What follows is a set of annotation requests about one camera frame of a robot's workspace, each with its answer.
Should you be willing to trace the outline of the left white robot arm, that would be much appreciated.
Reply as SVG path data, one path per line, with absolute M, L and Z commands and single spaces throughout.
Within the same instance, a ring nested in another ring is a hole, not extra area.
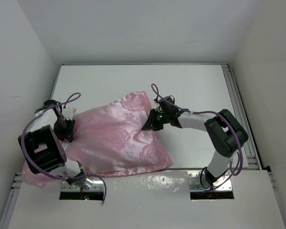
M 78 161 L 67 158 L 66 147 L 73 140 L 74 108 L 67 108 L 58 101 L 47 100 L 35 111 L 36 119 L 18 137 L 25 155 L 23 180 L 38 187 L 64 178 L 74 187 L 89 190 L 93 181 L 87 179 L 86 171 Z

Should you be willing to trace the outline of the pink satin pillowcase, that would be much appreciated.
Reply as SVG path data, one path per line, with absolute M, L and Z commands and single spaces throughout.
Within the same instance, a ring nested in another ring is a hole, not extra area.
M 67 158 L 86 175 L 124 177 L 169 168 L 173 162 L 152 130 L 142 131 L 151 110 L 145 91 L 129 93 L 108 105 L 75 113 Z

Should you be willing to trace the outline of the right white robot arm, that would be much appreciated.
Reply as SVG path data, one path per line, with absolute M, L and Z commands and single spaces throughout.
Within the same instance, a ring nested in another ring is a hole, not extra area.
M 156 109 L 151 109 L 142 130 L 160 131 L 165 124 L 177 128 L 191 128 L 207 132 L 215 152 L 208 166 L 200 174 L 203 189 L 215 189 L 215 182 L 230 170 L 232 176 L 240 174 L 244 158 L 243 145 L 248 141 L 248 134 L 234 115 L 227 109 L 220 112 L 192 112 L 180 108 L 174 103 L 174 97 L 155 99 Z

